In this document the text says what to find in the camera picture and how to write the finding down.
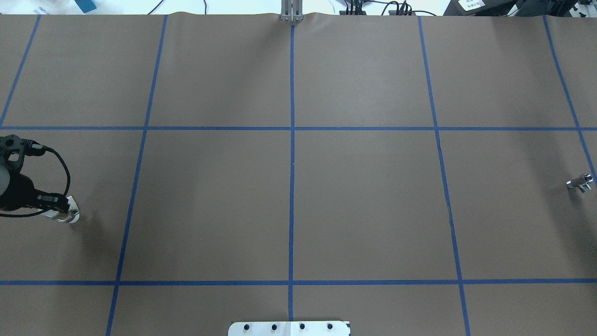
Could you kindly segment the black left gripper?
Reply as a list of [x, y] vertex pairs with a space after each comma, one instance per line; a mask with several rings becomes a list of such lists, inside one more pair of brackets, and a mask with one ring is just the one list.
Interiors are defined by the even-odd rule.
[[1, 181], [4, 189], [0, 197], [0, 208], [3, 212], [23, 208], [36, 209], [36, 213], [68, 211], [68, 200], [64, 194], [38, 190], [25, 175], [9, 173], [8, 178], [2, 178]]

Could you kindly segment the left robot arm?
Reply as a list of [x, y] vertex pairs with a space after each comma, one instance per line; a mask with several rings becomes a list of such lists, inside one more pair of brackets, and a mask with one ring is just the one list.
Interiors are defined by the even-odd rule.
[[66, 196], [59, 193], [47, 193], [36, 189], [32, 179], [1, 167], [0, 177], [0, 209], [3, 212], [14, 212], [19, 209], [36, 209], [44, 213], [56, 211], [68, 213], [71, 209]]

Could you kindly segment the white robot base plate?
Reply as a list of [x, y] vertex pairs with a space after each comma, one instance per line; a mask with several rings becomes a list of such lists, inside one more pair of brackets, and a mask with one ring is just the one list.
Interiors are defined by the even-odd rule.
[[235, 322], [229, 336], [351, 336], [345, 321]]

